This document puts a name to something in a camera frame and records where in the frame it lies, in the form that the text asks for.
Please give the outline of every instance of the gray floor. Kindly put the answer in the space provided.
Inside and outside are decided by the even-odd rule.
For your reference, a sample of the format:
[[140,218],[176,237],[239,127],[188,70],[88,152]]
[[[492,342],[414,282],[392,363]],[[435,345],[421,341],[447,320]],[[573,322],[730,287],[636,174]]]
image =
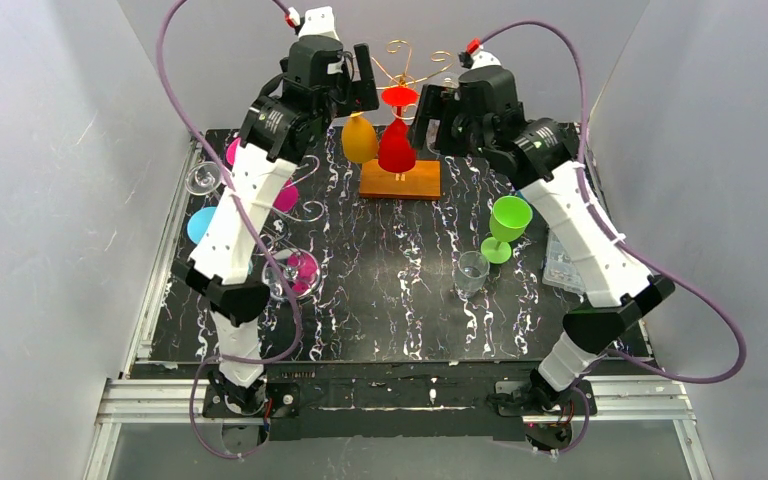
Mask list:
[[[215,446],[243,450],[252,429],[202,425]],[[189,425],[125,424],[113,480],[174,479],[689,479],[671,421],[593,422],[557,460],[485,438],[337,438],[275,442],[244,462],[210,456]]]

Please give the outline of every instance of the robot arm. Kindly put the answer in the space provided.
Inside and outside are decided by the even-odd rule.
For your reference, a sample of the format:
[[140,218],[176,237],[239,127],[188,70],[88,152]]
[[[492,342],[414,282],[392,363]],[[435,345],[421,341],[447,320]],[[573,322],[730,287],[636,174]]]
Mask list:
[[[526,120],[513,74],[480,46],[471,50],[460,54],[470,70],[456,88],[423,87],[409,136],[412,146],[421,148],[430,121],[437,120],[434,144],[442,154],[487,159],[540,212],[581,274],[587,302],[564,317],[561,338],[532,371],[531,390],[523,392],[550,408],[675,285],[620,250],[588,213],[576,176],[583,165],[573,159],[579,142],[575,130],[548,118]],[[602,207],[595,207],[616,233]]]
[[[299,38],[281,60],[282,73],[264,85],[243,121],[231,170],[236,191],[224,190],[188,262],[173,265],[176,276],[210,300],[220,351],[242,358],[260,358],[254,320],[270,292],[260,281],[248,279],[255,240],[242,224],[233,197],[260,232],[285,182],[307,149],[324,138],[331,122],[378,108],[369,48],[355,45],[354,55],[343,50],[331,7],[309,10],[304,17],[288,16],[288,22]],[[281,95],[274,95],[279,85]],[[251,406],[250,387],[263,366],[223,362],[219,370],[221,375],[210,378],[214,386],[240,408]]]

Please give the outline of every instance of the green goblet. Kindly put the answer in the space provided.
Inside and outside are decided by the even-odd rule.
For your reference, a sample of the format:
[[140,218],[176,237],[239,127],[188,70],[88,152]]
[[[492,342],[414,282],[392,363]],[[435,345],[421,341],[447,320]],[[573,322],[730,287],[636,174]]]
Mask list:
[[493,203],[490,216],[490,238],[481,242],[481,253],[490,263],[500,264],[510,260],[511,244],[525,232],[534,212],[520,197],[508,195]]

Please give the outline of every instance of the wooden block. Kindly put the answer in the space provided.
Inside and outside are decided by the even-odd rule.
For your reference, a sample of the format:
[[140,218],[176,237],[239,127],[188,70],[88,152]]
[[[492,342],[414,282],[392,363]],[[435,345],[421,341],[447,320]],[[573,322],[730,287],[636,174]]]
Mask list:
[[417,160],[411,171],[399,174],[398,179],[396,175],[382,170],[377,159],[364,163],[360,170],[360,196],[402,200],[440,198],[438,160]]

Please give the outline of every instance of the black marble surface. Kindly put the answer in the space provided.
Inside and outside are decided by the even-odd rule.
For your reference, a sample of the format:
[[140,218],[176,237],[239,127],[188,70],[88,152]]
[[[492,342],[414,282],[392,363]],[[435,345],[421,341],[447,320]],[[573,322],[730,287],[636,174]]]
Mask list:
[[[224,154],[232,130],[211,130],[207,138]],[[514,258],[490,271],[485,289],[469,300],[453,292],[452,271],[460,254],[478,249],[489,235],[493,201],[512,193],[507,181],[481,159],[439,158],[443,197],[439,201],[367,200],[358,196],[360,166],[342,156],[339,129],[313,149],[320,166],[299,183],[301,202],[319,200],[325,214],[313,223],[271,216],[268,228],[311,251],[321,262],[323,281],[303,303],[302,347],[296,361],[405,361],[526,359],[545,357],[561,333],[564,312],[581,301],[543,285],[546,224],[535,211],[525,235],[514,242]],[[304,163],[299,178],[314,165]],[[214,205],[212,197],[190,197],[187,216]],[[175,247],[186,259],[194,245],[184,229]],[[260,275],[262,261],[255,262]],[[170,276],[166,284],[150,361],[197,362],[217,353],[208,303]],[[292,342],[289,305],[272,303],[260,319],[263,356]],[[620,348],[647,356],[638,327]]]

